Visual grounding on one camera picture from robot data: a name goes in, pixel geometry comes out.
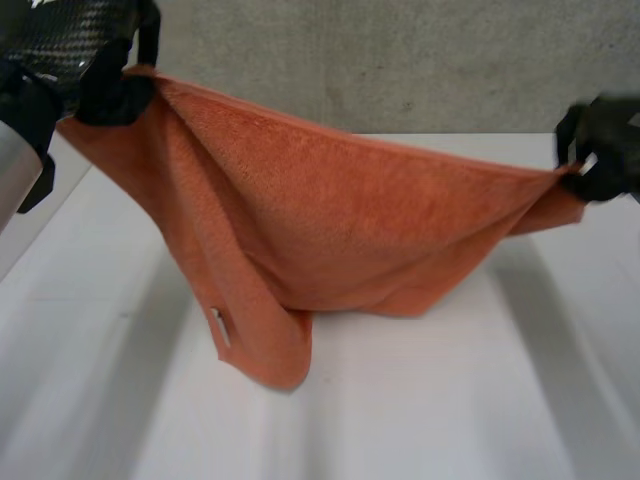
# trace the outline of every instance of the towel fold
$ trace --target towel fold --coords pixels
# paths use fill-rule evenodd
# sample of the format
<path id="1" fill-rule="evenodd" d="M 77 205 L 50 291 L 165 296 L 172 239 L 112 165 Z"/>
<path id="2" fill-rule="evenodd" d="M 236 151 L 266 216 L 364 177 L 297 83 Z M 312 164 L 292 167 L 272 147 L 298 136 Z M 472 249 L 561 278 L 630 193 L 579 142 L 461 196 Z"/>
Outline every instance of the towel fold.
<path id="1" fill-rule="evenodd" d="M 269 386 L 306 376 L 311 312 L 419 315 L 503 237 L 582 215 L 559 170 L 364 139 L 155 82 L 135 124 L 59 131 L 156 222 L 219 358 Z"/>

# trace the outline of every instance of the towel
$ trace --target towel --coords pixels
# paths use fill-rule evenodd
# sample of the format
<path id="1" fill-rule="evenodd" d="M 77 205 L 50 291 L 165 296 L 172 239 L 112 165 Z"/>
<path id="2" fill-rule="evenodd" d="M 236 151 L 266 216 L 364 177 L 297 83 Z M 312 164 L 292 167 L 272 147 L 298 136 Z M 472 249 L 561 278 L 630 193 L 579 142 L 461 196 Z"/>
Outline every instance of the towel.
<path id="1" fill-rule="evenodd" d="M 505 236 L 581 218 L 564 170 L 495 165 L 332 130 L 156 76 L 127 127 L 59 125 L 151 216 L 219 358 L 293 388 L 313 312 L 422 314 Z"/>

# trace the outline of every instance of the orange towel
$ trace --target orange towel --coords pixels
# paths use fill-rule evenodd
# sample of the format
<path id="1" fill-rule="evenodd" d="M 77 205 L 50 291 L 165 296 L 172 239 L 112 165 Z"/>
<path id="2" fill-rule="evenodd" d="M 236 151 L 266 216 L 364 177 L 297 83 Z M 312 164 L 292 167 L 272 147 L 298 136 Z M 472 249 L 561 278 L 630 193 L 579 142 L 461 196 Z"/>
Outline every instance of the orange towel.
<path id="1" fill-rule="evenodd" d="M 132 126 L 59 130 L 158 224 L 220 359 L 269 386 L 307 374 L 310 312 L 418 315 L 504 236 L 582 215 L 559 171 L 364 139 L 156 84 Z"/>

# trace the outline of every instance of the metal cylinder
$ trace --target metal cylinder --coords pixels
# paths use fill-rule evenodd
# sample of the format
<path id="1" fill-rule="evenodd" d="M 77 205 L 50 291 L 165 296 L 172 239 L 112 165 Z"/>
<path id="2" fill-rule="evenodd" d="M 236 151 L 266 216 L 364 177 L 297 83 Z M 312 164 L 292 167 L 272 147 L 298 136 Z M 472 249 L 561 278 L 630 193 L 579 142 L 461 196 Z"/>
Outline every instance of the metal cylinder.
<path id="1" fill-rule="evenodd" d="M 0 232 L 18 210 L 42 171 L 35 150 L 0 121 Z"/>

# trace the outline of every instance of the white tag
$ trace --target white tag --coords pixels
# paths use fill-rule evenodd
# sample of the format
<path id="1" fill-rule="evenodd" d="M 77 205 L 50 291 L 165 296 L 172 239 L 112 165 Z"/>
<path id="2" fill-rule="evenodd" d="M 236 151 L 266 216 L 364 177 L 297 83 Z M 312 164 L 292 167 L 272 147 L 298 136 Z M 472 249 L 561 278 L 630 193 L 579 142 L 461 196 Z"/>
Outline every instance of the white tag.
<path id="1" fill-rule="evenodd" d="M 227 327 L 224 324 L 224 319 L 222 318 L 222 314 L 220 310 L 217 308 L 211 308 L 211 313 L 213 313 L 213 318 L 216 319 L 216 323 L 218 324 L 218 330 L 222 334 L 222 338 L 224 339 L 224 343 L 227 347 L 231 346 L 231 341 L 229 340 L 229 332 L 227 332 Z"/>

